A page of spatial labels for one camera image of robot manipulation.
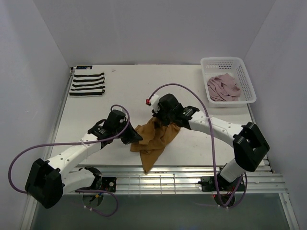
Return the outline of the tan tank top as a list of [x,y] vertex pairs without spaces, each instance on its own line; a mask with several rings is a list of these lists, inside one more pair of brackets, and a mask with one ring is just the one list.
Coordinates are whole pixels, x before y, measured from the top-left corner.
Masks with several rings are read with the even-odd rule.
[[143,171],[148,173],[166,146],[179,134],[180,127],[174,123],[163,126],[158,118],[153,117],[146,124],[138,125],[135,130],[142,140],[132,143],[130,151],[140,154]]

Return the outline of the black white striped tank top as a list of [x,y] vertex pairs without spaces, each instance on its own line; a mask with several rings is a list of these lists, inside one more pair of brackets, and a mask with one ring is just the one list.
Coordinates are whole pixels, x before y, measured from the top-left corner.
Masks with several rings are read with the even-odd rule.
[[105,73],[99,74],[78,74],[72,78],[69,90],[70,97],[103,96],[106,91]]

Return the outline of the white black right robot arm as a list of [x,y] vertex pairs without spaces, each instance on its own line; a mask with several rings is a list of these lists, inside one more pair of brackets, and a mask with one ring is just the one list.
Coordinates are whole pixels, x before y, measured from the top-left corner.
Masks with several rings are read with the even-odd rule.
[[245,172],[254,172],[270,149],[255,123],[238,125],[210,118],[196,107],[184,107],[172,94],[162,97],[155,94],[146,100],[146,104],[152,107],[153,116],[162,125],[174,123],[179,127],[213,135],[233,148],[234,158],[217,174],[216,183],[222,190],[232,187],[234,181]]

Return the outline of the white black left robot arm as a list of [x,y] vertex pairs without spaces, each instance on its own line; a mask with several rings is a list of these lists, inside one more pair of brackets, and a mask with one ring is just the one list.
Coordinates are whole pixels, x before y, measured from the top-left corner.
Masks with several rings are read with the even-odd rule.
[[25,185],[26,192],[44,208],[51,208],[67,193],[79,189],[99,190],[103,179],[98,169],[86,166],[77,172],[72,170],[118,138],[125,145],[142,140],[126,114],[112,110],[107,119],[98,121],[76,144],[45,161],[36,160]]

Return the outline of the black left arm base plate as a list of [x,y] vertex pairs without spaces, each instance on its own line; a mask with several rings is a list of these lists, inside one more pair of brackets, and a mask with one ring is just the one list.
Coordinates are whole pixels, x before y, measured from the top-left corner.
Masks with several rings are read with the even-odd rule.
[[117,178],[116,177],[102,177],[97,184],[98,190],[116,192]]

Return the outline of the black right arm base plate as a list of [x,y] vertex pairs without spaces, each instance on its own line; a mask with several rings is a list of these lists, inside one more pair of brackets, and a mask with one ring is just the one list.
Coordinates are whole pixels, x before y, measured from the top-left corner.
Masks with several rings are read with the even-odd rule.
[[[233,182],[228,182],[222,177],[217,177],[218,185],[219,185],[219,191],[222,192],[230,192],[233,191],[239,181],[239,177],[236,178]],[[201,177],[200,181],[198,181],[198,184],[201,185],[201,190],[203,192],[214,192],[216,191],[215,188],[215,180],[213,176],[203,176]],[[245,188],[243,179],[240,180],[239,186],[237,188],[237,191],[243,192]]]

